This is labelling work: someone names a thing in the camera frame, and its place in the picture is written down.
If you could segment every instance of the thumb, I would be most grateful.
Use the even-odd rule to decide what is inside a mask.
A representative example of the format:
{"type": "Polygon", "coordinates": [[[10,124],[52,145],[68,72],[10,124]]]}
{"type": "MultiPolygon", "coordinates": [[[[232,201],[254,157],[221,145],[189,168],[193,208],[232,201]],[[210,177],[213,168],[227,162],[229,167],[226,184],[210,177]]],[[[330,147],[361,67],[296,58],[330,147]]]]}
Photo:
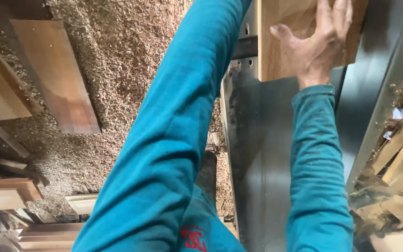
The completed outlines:
{"type": "Polygon", "coordinates": [[[293,37],[293,33],[288,26],[277,24],[270,27],[270,32],[277,37],[281,42],[289,42],[293,37]]]}

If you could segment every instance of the sleeve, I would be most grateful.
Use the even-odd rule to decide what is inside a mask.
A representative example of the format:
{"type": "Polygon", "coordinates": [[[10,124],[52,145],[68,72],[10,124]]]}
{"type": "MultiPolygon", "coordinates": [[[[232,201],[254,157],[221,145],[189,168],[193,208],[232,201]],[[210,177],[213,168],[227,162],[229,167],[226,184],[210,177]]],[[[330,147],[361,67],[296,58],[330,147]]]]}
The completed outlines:
{"type": "Polygon", "coordinates": [[[289,252],[350,252],[354,225],[334,118],[334,87],[302,89],[294,109],[289,252]]]}
{"type": "Polygon", "coordinates": [[[73,252],[170,251],[250,0],[195,0],[73,252]]]}

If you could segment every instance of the sawdust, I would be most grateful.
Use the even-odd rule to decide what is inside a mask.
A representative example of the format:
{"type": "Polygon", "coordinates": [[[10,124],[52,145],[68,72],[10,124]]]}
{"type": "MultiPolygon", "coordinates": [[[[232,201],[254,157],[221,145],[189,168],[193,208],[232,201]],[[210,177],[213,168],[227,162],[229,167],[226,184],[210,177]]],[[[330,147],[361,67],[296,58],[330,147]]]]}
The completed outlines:
{"type": "MultiPolygon", "coordinates": [[[[0,53],[24,82],[23,89],[45,109],[33,117],[0,121],[32,155],[20,159],[0,140],[0,158],[30,164],[46,178],[44,200],[28,202],[43,221],[73,214],[65,195],[103,186],[135,120],[166,49],[191,2],[187,0],[48,0],[56,20],[63,20],[87,91],[102,124],[100,135],[64,135],[0,31],[0,53]]],[[[210,132],[222,135],[219,102],[210,132]]],[[[213,143],[209,135],[208,143],[213,143]]],[[[227,153],[218,157],[219,215],[232,215],[227,153]]]]}

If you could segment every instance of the finger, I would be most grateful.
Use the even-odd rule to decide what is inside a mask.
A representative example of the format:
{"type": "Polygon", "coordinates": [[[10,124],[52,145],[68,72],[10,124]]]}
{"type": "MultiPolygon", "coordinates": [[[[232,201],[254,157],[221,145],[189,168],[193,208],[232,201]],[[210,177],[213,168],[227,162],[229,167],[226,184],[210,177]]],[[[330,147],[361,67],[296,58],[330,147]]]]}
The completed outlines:
{"type": "Polygon", "coordinates": [[[316,6],[316,30],[329,30],[333,27],[332,10],[328,0],[318,0],[316,6]]]}
{"type": "Polygon", "coordinates": [[[347,0],[347,9],[346,9],[346,16],[345,16],[345,20],[344,20],[344,34],[346,36],[347,32],[349,31],[349,28],[352,24],[352,14],[354,12],[354,9],[352,7],[352,1],[351,0],[347,0]]]}
{"type": "Polygon", "coordinates": [[[281,40],[281,43],[289,44],[295,38],[290,28],[284,24],[271,26],[270,32],[281,40]]]}
{"type": "Polygon", "coordinates": [[[348,0],[336,0],[332,10],[332,20],[337,32],[343,31],[348,0]]]}

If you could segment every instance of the red logo print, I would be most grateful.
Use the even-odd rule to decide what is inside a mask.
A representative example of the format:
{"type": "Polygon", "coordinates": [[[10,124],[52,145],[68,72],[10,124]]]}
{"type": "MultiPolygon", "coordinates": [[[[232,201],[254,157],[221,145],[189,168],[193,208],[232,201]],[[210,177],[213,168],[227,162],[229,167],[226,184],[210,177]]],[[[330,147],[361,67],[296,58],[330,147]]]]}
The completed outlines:
{"type": "Polygon", "coordinates": [[[203,231],[203,228],[198,226],[186,226],[180,228],[180,234],[182,238],[186,241],[184,244],[188,249],[198,249],[201,252],[206,252],[206,246],[203,241],[203,234],[200,231],[191,231],[189,229],[198,229],[203,231]]]}

